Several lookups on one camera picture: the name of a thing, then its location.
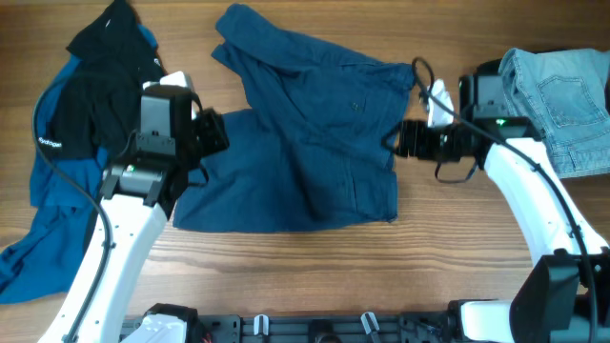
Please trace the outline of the navy blue shorts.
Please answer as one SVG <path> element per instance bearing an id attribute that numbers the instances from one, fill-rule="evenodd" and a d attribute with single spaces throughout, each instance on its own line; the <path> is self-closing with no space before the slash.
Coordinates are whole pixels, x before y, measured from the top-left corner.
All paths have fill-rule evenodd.
<path id="1" fill-rule="evenodd" d="M 407 110 L 411 66 L 281 29 L 242 4 L 215 27 L 213 58 L 240 77 L 248 108 L 224 115 L 229 148 L 191 173 L 173 225 L 314 232 L 396 219 L 382 140 Z"/>

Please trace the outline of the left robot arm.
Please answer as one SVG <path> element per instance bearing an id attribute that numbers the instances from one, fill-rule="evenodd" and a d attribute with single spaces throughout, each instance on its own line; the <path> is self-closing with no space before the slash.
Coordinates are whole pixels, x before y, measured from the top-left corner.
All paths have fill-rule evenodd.
<path id="1" fill-rule="evenodd" d="M 221 116 L 192 90 L 142 92 L 140 126 L 103 173 L 91 240 L 44 342 L 115 342 L 144 262 L 201 159 L 229 146 Z"/>

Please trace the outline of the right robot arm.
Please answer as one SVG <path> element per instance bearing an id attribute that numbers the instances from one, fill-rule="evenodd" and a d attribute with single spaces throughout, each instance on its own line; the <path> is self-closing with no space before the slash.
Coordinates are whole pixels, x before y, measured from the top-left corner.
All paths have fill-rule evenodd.
<path id="1" fill-rule="evenodd" d="M 415 80 L 428 113 L 404 120 L 383 146 L 438 166 L 474 159 L 518 222 L 533 269 L 511 300 L 456 300 L 440 331 L 445 342 L 606 342 L 609 245 L 586 221 L 556 176 L 527 117 L 496 102 L 471 101 L 455 113 L 444 88 Z"/>

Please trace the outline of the black folded garment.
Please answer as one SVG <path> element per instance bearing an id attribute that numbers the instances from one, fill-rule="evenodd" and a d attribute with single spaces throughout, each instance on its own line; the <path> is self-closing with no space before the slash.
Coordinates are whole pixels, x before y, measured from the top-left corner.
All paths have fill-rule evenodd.
<path id="1" fill-rule="evenodd" d="M 530 78 L 546 79 L 561 77 L 607 77 L 609 75 L 609 50 L 571 49 L 528 51 L 511 48 L 500 59 L 478 66 L 477 71 L 488 74 L 503 74 L 515 71 Z"/>

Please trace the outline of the light blue denim jeans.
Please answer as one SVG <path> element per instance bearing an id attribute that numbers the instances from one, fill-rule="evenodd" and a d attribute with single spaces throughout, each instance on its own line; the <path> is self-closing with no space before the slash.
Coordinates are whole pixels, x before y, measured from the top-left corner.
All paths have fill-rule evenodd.
<path id="1" fill-rule="evenodd" d="M 560 178 L 609 172 L 609 52 L 512 48 L 498 67 L 513 116 L 527 116 Z"/>

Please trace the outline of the blue t-shirt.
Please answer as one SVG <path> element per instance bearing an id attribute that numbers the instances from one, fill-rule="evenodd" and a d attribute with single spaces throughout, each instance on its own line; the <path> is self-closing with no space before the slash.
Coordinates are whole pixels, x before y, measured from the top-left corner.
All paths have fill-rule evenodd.
<path id="1" fill-rule="evenodd" d="M 93 158 L 58 159 L 46 152 L 47 125 L 76 66 L 71 55 L 37 107 L 36 141 L 41 150 L 30 175 L 30 203 L 37 212 L 30 231 L 1 253 L 2 304 L 70 289 L 88 244 L 86 231 L 97 217 L 90 200 L 98 193 L 102 171 L 116 156 L 100 149 Z"/>

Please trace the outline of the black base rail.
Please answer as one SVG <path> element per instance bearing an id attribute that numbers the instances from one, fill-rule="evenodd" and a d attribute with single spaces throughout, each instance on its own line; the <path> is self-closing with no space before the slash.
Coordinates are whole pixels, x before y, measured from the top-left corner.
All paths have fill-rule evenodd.
<path id="1" fill-rule="evenodd" d="M 201 315 L 189 342 L 466 342 L 450 311 L 251 317 Z"/>

